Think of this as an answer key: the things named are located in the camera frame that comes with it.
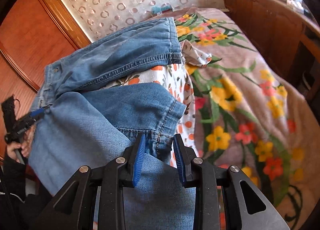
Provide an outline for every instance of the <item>floral bedspread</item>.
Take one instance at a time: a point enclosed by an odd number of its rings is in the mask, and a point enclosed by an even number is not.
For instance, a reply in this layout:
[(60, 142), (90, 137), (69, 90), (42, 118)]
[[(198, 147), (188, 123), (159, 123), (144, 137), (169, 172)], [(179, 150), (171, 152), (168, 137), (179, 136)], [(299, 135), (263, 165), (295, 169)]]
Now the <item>floral bedspread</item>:
[[(218, 166), (238, 165), (299, 229), (320, 197), (320, 127), (303, 96), (265, 63), (239, 27), (217, 9), (174, 17), (193, 83), (195, 143)], [(225, 227), (223, 210), (222, 227)]]

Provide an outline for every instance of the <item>wooden wardrobe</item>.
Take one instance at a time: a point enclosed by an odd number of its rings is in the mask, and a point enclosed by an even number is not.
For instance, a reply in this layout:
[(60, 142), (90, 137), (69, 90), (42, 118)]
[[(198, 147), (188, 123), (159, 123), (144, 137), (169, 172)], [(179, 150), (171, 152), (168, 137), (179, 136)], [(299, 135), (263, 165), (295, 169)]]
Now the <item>wooden wardrobe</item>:
[[(17, 0), (0, 26), (0, 102), (14, 95), (25, 115), (46, 65), (90, 43), (60, 0)], [(6, 143), (0, 110), (0, 160)]]

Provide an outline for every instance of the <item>blue denim jeans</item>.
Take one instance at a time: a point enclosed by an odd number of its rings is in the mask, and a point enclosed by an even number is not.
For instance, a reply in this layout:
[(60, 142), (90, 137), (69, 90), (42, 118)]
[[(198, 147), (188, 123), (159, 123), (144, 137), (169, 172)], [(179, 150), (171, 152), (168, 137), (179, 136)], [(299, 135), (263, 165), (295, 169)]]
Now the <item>blue denim jeans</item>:
[(45, 69), (32, 109), (50, 104), (35, 131), (29, 164), (55, 194), (82, 165), (104, 166), (146, 135), (141, 179), (124, 190), (128, 229), (192, 229), (195, 190), (184, 189), (170, 159), (186, 106), (157, 83), (102, 89), (111, 80), (181, 63), (172, 18), (113, 33)]

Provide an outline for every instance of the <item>metal bolt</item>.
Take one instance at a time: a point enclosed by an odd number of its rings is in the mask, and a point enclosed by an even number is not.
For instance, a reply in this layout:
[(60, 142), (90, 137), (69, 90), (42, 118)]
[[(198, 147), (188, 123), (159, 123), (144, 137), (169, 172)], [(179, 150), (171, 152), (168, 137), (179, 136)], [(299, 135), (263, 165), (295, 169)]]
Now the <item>metal bolt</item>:
[(194, 158), (193, 162), (196, 163), (196, 164), (202, 164), (203, 159), (202, 158)]
[(125, 162), (125, 158), (124, 157), (119, 157), (116, 159), (116, 163), (122, 164)]
[(79, 169), (79, 171), (81, 172), (81, 173), (85, 173), (85, 172), (87, 172), (89, 170), (89, 167), (88, 166), (82, 166), (82, 167), (80, 167), (80, 169)]
[(234, 173), (237, 173), (237, 172), (240, 171), (240, 168), (238, 166), (236, 166), (236, 165), (233, 165), (233, 166), (230, 167), (230, 170), (232, 172), (234, 172)]

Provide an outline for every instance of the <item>black gripper frame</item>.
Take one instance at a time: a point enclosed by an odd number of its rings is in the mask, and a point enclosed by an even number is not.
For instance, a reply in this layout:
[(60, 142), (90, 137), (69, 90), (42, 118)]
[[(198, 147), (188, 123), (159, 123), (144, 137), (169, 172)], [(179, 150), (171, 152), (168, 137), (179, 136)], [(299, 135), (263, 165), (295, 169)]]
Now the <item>black gripper frame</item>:
[(290, 230), (277, 210), (257, 186), (237, 166), (222, 169), (206, 160), (196, 159), (185, 147), (180, 134), (173, 144), (179, 146), (185, 188), (196, 188), (193, 230), (220, 230), (217, 186), (221, 186), (227, 230)]
[(120, 159), (103, 167), (80, 167), (52, 198), (30, 230), (92, 230), (98, 186), (101, 186), (99, 229), (125, 230), (123, 187), (134, 187), (134, 163), (140, 141), (127, 147)]

